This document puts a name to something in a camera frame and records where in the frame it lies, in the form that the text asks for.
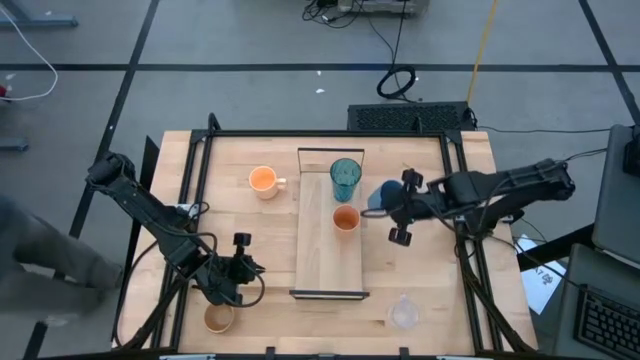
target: keyboard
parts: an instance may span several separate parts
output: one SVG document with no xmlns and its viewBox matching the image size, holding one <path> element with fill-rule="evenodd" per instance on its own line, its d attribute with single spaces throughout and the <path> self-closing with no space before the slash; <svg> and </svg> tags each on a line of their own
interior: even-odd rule
<svg viewBox="0 0 640 360">
<path fill-rule="evenodd" d="M 640 359 L 640 306 L 582 286 L 588 292 L 579 291 L 575 339 L 617 359 Z"/>
</svg>

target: gray pants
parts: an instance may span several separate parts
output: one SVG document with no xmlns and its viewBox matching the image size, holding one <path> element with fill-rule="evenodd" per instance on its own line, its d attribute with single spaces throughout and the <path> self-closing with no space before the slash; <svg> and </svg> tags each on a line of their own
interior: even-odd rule
<svg viewBox="0 0 640 360">
<path fill-rule="evenodd" d="M 28 272 L 21 263 L 75 282 Z M 64 323 L 96 308 L 121 277 L 120 266 L 0 195 L 0 312 Z"/>
</svg>

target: wooden table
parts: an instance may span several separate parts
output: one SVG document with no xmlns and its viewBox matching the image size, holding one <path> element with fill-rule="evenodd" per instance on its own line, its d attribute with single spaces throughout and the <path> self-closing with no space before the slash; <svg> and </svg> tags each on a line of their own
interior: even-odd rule
<svg viewBox="0 0 640 360">
<path fill-rule="evenodd" d="M 177 202 L 189 136 L 189 131 L 164 135 L 151 192 L 166 204 Z M 488 135 L 469 132 L 463 138 L 469 170 L 494 172 Z M 463 282 L 453 253 L 454 235 L 438 221 L 412 225 L 408 248 L 387 240 L 393 225 L 390 219 L 363 221 L 364 288 L 371 292 L 364 301 L 295 300 L 288 293 L 296 269 L 298 147 L 365 149 L 361 184 L 363 196 L 368 196 L 384 181 L 399 180 L 409 166 L 422 173 L 425 181 L 441 177 L 439 146 L 431 138 L 216 137 L 204 194 L 211 210 L 202 216 L 200 230 L 214 232 L 218 252 L 225 255 L 233 253 L 235 232 L 251 233 L 248 252 L 267 269 L 267 291 L 258 305 L 237 311 L 228 332 L 215 335 L 203 323 L 208 302 L 200 291 L 189 289 L 179 351 L 263 354 L 267 346 L 275 346 L 276 353 L 288 354 L 398 354 L 399 347 L 408 347 L 412 355 L 473 354 Z M 200 163 L 202 146 L 199 148 L 196 164 Z M 452 146 L 450 153 L 455 167 Z M 258 165 L 269 165 L 279 177 L 287 178 L 288 189 L 269 201 L 257 199 L 247 177 Z M 192 177 L 192 197 L 198 167 Z M 495 234 L 511 238 L 506 225 L 499 225 Z M 143 230 L 136 257 L 153 240 Z M 522 338 L 537 347 L 513 249 L 494 240 L 486 240 L 484 248 L 495 303 Z M 153 250 L 136 268 L 120 321 L 123 341 L 158 301 L 164 267 L 162 255 Z M 259 286 L 255 281 L 242 287 L 245 301 L 257 296 Z M 388 317 L 402 294 L 420 310 L 418 325 L 409 330 L 395 328 Z M 491 348 L 486 313 L 477 303 L 484 347 Z M 163 345 L 169 343 L 174 312 L 171 308 L 166 315 Z"/>
</svg>

